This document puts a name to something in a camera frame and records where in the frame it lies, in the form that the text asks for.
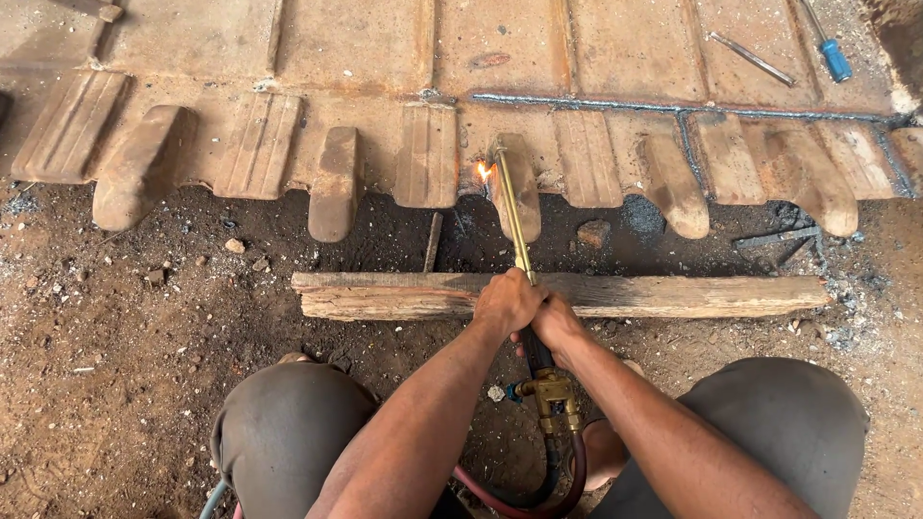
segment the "dark gray shorts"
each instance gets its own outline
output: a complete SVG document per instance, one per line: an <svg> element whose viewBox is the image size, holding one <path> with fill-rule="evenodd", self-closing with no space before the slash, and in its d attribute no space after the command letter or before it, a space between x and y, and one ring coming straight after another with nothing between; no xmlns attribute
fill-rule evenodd
<svg viewBox="0 0 923 519"><path fill-rule="evenodd" d="M831 371L790 358L746 358L677 399L721 430L824 518L846 517L869 417ZM303 519L342 450L375 412L372 396L335 367L272 366L224 403L211 455L247 519ZM470 517L450 491L432 517ZM670 517L629 460L589 515Z"/></svg>

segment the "blue hose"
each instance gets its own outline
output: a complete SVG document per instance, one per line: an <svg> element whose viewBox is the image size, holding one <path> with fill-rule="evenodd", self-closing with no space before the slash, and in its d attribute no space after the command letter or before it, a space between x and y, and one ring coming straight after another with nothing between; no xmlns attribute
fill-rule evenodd
<svg viewBox="0 0 923 519"><path fill-rule="evenodd" d="M211 516L215 512L215 508L218 506L218 501L224 495L224 491L228 489L228 484L224 482L224 479L218 482L218 485L211 490L211 495L209 500L205 501L205 508L202 509L202 513L198 515L198 519L211 519Z"/></svg>

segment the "man's left hand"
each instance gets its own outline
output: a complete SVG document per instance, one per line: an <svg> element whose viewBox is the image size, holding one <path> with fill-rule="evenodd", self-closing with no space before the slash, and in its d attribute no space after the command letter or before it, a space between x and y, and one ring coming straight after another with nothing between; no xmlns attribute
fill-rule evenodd
<svg viewBox="0 0 923 519"><path fill-rule="evenodd" d="M531 286L525 272L513 267L498 274L481 291L474 304L474 321L489 323L494 330L509 335L523 328L535 317L548 289Z"/></svg>

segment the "foot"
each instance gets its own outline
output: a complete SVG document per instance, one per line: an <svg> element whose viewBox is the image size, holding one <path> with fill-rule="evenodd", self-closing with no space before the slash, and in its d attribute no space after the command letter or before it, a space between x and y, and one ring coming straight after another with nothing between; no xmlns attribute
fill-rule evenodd
<svg viewBox="0 0 923 519"><path fill-rule="evenodd" d="M642 377L644 372L637 362L623 360L626 366ZM609 479L618 477L628 461L625 443L612 428L609 420L596 420L583 428L583 444L586 445L586 485L583 491L592 492L605 485Z"/></svg>
<svg viewBox="0 0 923 519"><path fill-rule="evenodd" d="M276 364L285 364L288 362L311 362L311 358L301 352L292 352L283 355Z"/></svg>

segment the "flame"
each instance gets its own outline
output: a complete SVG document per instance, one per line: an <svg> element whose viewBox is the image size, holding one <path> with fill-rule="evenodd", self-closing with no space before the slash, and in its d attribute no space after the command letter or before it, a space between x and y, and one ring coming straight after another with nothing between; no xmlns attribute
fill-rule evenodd
<svg viewBox="0 0 923 519"><path fill-rule="evenodd" d="M494 168L496 168L496 167L497 167L497 165L494 164L494 165L490 166L490 169L487 169L487 168L485 167L485 164L484 164L483 162L477 163L477 173L481 175L481 181L484 182L484 183L486 183L486 182L487 182L487 178L490 176L491 173L494 172Z"/></svg>

